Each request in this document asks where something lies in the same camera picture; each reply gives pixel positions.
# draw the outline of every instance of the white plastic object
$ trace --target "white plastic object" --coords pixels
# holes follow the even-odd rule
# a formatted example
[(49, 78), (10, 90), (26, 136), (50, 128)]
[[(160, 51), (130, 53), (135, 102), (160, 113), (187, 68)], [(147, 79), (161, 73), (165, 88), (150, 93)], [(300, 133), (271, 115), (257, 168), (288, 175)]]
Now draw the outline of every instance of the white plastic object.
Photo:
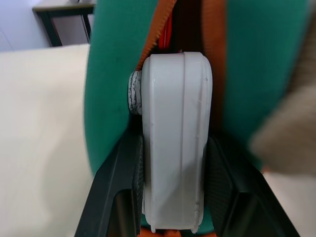
[(143, 212), (152, 232), (191, 229), (203, 218), (203, 149), (212, 73), (201, 53), (151, 55), (142, 71)]

